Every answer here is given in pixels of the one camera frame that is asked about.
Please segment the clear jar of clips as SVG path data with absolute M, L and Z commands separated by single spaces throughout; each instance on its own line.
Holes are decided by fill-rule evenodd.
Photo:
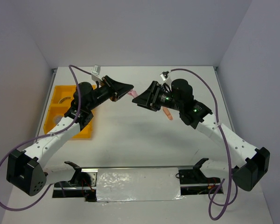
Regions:
M 59 122 L 60 122 L 60 120 L 63 118 L 63 115 L 56 115 L 56 116 L 54 116 L 53 117 L 53 123 L 55 124 L 55 125 L 57 125 Z

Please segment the masking tape roll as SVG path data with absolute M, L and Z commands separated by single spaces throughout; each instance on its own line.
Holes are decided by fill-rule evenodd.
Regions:
M 59 103 L 59 104 L 62 104 L 64 101 L 70 100 L 70 99 L 71 99 L 71 96 L 66 96 L 66 97 L 60 99 L 60 100 L 58 101 L 58 103 Z

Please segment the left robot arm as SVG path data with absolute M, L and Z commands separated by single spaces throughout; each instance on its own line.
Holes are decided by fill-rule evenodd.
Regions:
M 44 167 L 50 158 L 72 137 L 80 133 L 92 120 L 93 109 L 107 100 L 118 101 L 134 88 L 111 79 L 102 78 L 101 86 L 94 89 L 88 82 L 76 87 L 70 108 L 58 124 L 33 145 L 19 151 L 15 149 L 8 156 L 7 181 L 28 194 L 35 196 L 48 184 Z

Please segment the orange correction tape dispenser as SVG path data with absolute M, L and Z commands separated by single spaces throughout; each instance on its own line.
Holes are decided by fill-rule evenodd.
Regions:
M 172 117 L 172 115 L 171 115 L 171 113 L 170 113 L 170 111 L 169 111 L 168 108 L 162 107 L 162 110 L 163 110 L 164 114 L 167 116 L 167 118 L 168 118 L 169 120 L 173 120 L 173 117 Z

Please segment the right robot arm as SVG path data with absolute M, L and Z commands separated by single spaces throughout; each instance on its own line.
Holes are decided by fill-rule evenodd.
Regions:
M 174 80 L 170 91 L 153 81 L 132 102 L 154 112 L 162 107 L 176 110 L 185 125 L 209 137 L 218 146 L 227 146 L 233 168 L 232 179 L 242 190 L 251 191 L 267 173 L 270 152 L 265 147 L 256 148 L 217 121 L 212 110 L 194 98 L 193 88 L 186 80 Z

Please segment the pink correction tape dispenser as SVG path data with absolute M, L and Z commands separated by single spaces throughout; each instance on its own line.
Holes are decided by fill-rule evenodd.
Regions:
M 132 96 L 133 98 L 136 98 L 138 96 L 137 92 L 134 89 L 130 90 L 128 92 L 128 95 Z

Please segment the silver foil sheet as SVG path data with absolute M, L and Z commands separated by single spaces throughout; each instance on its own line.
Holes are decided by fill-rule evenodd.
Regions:
M 100 169 L 99 202 L 172 201 L 182 199 L 177 168 Z

